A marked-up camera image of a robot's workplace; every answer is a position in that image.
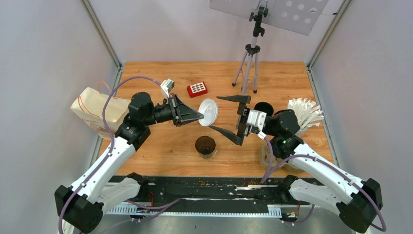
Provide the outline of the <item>white plastic cup lid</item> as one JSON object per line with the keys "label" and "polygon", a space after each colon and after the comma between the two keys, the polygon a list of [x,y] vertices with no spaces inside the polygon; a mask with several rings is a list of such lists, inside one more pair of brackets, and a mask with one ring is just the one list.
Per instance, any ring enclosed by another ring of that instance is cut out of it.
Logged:
{"label": "white plastic cup lid", "polygon": [[216,121],[219,107],[214,100],[207,98],[201,102],[198,112],[204,116],[204,118],[198,120],[199,124],[207,127]]}

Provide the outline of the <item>brown coffee cup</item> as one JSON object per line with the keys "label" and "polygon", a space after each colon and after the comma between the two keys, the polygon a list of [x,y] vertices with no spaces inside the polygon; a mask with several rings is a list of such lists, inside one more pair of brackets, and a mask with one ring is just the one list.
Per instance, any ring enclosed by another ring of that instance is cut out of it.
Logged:
{"label": "brown coffee cup", "polygon": [[217,153],[216,142],[209,136],[201,136],[195,142],[195,149],[201,158],[207,159]]}

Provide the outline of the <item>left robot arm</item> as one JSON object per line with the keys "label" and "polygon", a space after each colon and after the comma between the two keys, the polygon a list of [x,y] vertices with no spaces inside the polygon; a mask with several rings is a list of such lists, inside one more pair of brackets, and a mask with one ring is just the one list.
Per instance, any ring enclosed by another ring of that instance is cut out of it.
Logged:
{"label": "left robot arm", "polygon": [[106,184],[149,137],[149,126],[172,121],[179,127],[204,118],[175,94],[165,98],[162,104],[154,105],[148,93],[136,93],[128,110],[123,123],[111,134],[111,143],[101,157],[69,187],[61,185],[55,191],[59,233],[63,233],[62,222],[66,221],[88,234],[99,225],[107,211],[123,201],[129,198],[146,200],[148,181],[137,173],[128,175],[112,188],[106,188]]}

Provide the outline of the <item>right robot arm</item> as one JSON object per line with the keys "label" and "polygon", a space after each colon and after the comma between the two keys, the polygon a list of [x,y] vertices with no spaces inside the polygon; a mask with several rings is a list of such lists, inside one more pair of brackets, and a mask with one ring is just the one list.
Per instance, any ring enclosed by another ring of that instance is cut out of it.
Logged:
{"label": "right robot arm", "polygon": [[278,186],[278,197],[283,203],[293,200],[308,202],[338,215],[341,221],[357,233],[365,233],[379,219],[379,231],[387,230],[381,213],[383,206],[380,184],[354,176],[316,153],[297,136],[300,121],[294,110],[285,109],[269,116],[264,109],[250,109],[251,97],[227,96],[227,101],[238,103],[237,133],[216,127],[236,145],[242,145],[249,134],[264,140],[270,150],[270,159],[278,158],[277,165],[269,163],[262,177],[265,182],[282,165],[292,165],[312,175],[319,185],[288,175]]}

